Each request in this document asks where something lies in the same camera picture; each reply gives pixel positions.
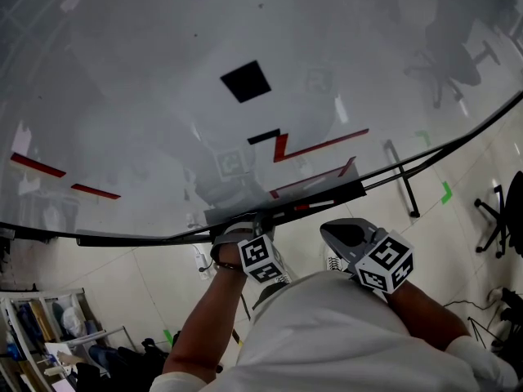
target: wrist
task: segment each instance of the wrist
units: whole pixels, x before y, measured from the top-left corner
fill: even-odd
[[[217,274],[221,274],[227,278],[234,278],[240,281],[247,281],[247,275],[239,270],[230,269],[227,267],[218,267]]]
[[[242,268],[242,260],[239,256],[239,249],[236,244],[223,244],[218,252],[218,258],[220,263]]]

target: black frame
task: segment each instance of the black frame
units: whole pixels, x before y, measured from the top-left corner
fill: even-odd
[[[77,244],[82,247],[153,247],[161,245],[211,243],[215,236],[231,223],[239,221],[245,217],[253,218],[256,214],[258,214],[258,212],[263,212],[264,215],[272,216],[272,225],[282,225],[287,222],[295,221],[296,219],[300,219],[317,212],[322,212],[326,209],[340,205],[342,203],[349,202],[354,198],[364,196],[367,190],[374,189],[380,185],[384,185],[390,181],[394,181],[400,178],[403,179],[403,182],[405,183],[407,192],[409,194],[410,201],[413,204],[413,211],[410,212],[410,215],[412,217],[419,217],[418,206],[413,196],[413,192],[410,189],[409,178],[416,176],[418,173],[422,172],[426,168],[429,168],[433,164],[440,161],[442,158],[453,153],[456,149],[465,145],[474,137],[478,136],[486,128],[488,128],[494,122],[499,120],[502,116],[504,116],[506,113],[512,110],[512,108],[514,108],[518,103],[520,103],[521,100],[523,100],[523,91],[517,92],[503,106],[501,106],[496,112],[494,112],[488,119],[486,119],[480,126],[478,126],[473,131],[470,131],[466,135],[461,136],[456,140],[452,140],[446,144],[440,145],[433,149],[429,149],[428,151],[414,155],[413,157],[407,158],[403,161],[399,161],[399,157],[397,155],[396,150],[394,149],[394,146],[391,144],[390,141],[387,141],[384,145],[384,148],[391,150],[392,155],[396,160],[396,163],[384,167],[381,170],[373,171],[372,173],[369,173],[366,176],[359,178],[358,180],[351,181],[333,189],[326,190],[320,194],[312,195],[308,198],[303,198],[279,207],[275,207],[274,209],[270,209],[269,211],[247,212],[235,218],[231,218],[230,221],[227,223],[195,229],[193,231],[184,234],[179,234],[170,238],[120,238],[114,236],[100,236],[94,234],[69,234],[46,231],[43,229],[29,229],[22,226],[9,225],[3,223],[0,223],[0,227],[14,229],[15,231],[19,230],[23,233],[30,233],[30,237],[32,239],[49,239],[54,237],[76,238]],[[409,170],[404,169],[405,165],[419,160],[420,158],[427,157],[431,154],[433,155],[430,158],[428,158],[426,161],[419,164],[418,166],[410,168]],[[383,173],[390,172],[395,169],[398,169],[399,173],[395,174],[394,176],[388,177],[384,180],[380,180],[376,183],[372,183],[371,185],[368,185],[366,187],[364,187],[362,184],[362,182],[365,180],[371,179],[373,177],[379,176]],[[322,207],[315,207],[312,209],[295,210],[295,207],[299,205],[324,202],[326,200],[335,200],[336,202],[334,204],[329,204]]]

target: tiled floor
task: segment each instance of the tiled floor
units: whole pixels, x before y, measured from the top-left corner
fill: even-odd
[[[474,208],[475,198],[497,202],[493,187],[505,193],[511,179],[523,169],[523,108],[515,109],[457,152],[411,179],[422,217],[409,216],[403,185],[397,181],[369,191],[346,205],[279,227],[275,244],[299,276],[322,270],[324,243],[320,225],[344,216],[360,216],[386,229],[401,232],[416,248],[411,281],[441,304],[467,299],[485,306],[486,295],[503,285],[523,292],[521,258],[508,250],[501,260],[493,245],[476,254],[489,233],[491,221]],[[442,182],[453,197],[445,204]],[[199,246],[208,251],[208,246]],[[16,241],[10,262],[4,265],[2,287],[40,289],[83,287],[92,311],[106,328],[124,324],[139,344],[149,336],[167,347],[163,330],[181,328],[209,285],[201,280],[194,262],[194,247],[86,248],[74,240],[50,245]],[[261,291],[249,282],[244,296],[252,306]],[[456,304],[450,309],[463,319],[472,316],[487,324],[496,306],[480,311]],[[245,338],[249,323],[240,305],[236,331]],[[125,338],[113,343],[126,345]],[[231,340],[223,363],[234,364],[238,346]]]

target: gray device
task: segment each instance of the gray device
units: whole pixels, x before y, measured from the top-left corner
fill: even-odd
[[[357,274],[355,265],[367,255],[388,232],[362,218],[342,218],[325,222],[320,233],[338,257],[348,263],[347,269]]]

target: bracelet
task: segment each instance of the bracelet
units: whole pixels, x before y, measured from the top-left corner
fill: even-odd
[[[224,267],[225,269],[239,271],[240,273],[244,272],[244,268],[241,265],[231,265],[229,263],[221,263],[220,261],[216,261],[216,264],[218,267]]]

